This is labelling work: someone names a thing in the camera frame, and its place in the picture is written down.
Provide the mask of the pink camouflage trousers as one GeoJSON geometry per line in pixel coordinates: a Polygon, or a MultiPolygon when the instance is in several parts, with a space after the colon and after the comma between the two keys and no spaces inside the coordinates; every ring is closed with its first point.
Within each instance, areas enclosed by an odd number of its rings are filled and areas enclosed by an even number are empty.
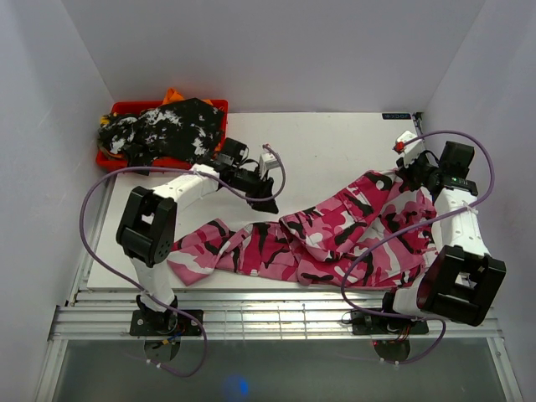
{"type": "Polygon", "coordinates": [[[274,222],[233,231],[221,219],[209,221],[173,245],[167,265],[186,286],[228,271],[304,286],[407,287],[437,254],[430,226],[408,228],[435,216],[427,189],[411,191],[395,170],[368,171],[274,222]]]}

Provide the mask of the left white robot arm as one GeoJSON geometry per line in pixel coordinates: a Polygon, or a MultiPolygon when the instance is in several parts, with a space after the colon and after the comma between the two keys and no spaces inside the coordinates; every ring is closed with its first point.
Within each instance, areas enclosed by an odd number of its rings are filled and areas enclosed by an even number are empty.
{"type": "Polygon", "coordinates": [[[244,168],[248,147],[227,139],[216,155],[202,157],[176,178],[154,188],[138,186],[130,192],[116,242],[133,264],[142,287],[137,297],[141,319],[157,334],[167,335],[178,326],[177,313],[168,308],[178,303],[165,271],[178,214],[221,188],[234,190],[254,210],[278,212],[269,171],[284,167],[276,152],[267,145],[263,149],[257,167],[250,171],[244,168]]]}

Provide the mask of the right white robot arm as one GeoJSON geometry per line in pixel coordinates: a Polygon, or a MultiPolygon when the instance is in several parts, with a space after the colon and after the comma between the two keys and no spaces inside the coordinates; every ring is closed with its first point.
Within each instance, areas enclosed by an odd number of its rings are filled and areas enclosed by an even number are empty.
{"type": "Polygon", "coordinates": [[[407,288],[392,291],[378,312],[379,325],[398,332],[409,316],[444,317],[476,327],[482,323],[506,275],[503,261],[485,246],[472,203],[477,186],[467,175],[473,147],[447,142],[441,157],[430,163],[421,140],[400,136],[397,165],[412,188],[426,188],[441,220],[431,226],[438,251],[426,273],[407,288]]]}

